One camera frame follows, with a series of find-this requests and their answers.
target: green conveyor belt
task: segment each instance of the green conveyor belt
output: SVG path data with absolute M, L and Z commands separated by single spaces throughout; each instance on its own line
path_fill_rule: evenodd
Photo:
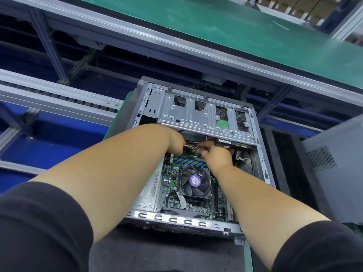
M 363 88 L 363 48 L 228 0 L 83 0 Z

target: black shirt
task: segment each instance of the black shirt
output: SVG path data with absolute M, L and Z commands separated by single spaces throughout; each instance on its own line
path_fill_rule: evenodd
M 26 182 L 0 195 L 1 271 L 88 271 L 92 243 L 85 212 L 57 187 Z M 312 223 L 286 241 L 272 271 L 363 271 L 363 240 L 342 224 Z

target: open computer tower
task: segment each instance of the open computer tower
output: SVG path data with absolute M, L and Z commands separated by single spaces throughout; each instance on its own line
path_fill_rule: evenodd
M 252 105 L 142 77 L 127 96 L 106 138 L 147 123 L 174 128 L 188 145 L 181 156 L 165 154 L 121 223 L 220 236 L 243 244 L 243 232 L 232 206 L 194 148 L 209 138 L 235 149 L 235 166 L 274 187 Z

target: forearm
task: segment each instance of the forearm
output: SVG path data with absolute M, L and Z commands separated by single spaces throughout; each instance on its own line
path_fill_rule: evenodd
M 172 145 L 172 132 L 158 124 L 130 129 L 70 157 L 32 181 L 52 184 L 70 194 L 86 212 L 97 241 L 130 210 Z
M 232 165 L 223 167 L 217 179 L 248 242 L 269 269 L 293 233 L 312 222 L 328 220 Z

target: fan hub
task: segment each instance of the fan hub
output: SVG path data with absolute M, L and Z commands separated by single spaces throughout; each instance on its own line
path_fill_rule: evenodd
M 198 177 L 197 175 L 192 175 L 189 178 L 189 182 L 193 187 L 199 187 L 200 184 L 202 183 L 200 177 Z

